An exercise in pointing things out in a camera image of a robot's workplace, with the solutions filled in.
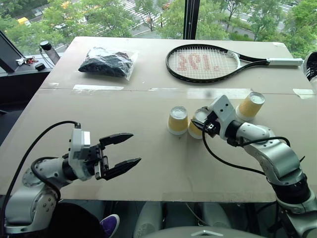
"yellow paper cup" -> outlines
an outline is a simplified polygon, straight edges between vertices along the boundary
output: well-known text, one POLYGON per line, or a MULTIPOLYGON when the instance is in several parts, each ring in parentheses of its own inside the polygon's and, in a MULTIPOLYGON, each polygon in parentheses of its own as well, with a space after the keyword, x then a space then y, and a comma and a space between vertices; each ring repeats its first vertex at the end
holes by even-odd
MULTIPOLYGON (((206 109, 200 108, 195 112, 193 119, 204 123, 208 115, 209 112, 206 109)), ((195 139, 203 138, 203 132, 199 130, 192 122, 189 123, 188 133, 195 139)))
POLYGON ((182 135, 187 131, 188 117, 183 106, 172 108, 169 113, 167 129, 174 135, 182 135))
POLYGON ((264 102, 265 97, 261 93, 251 92, 236 108, 237 117, 245 121, 253 120, 264 102))

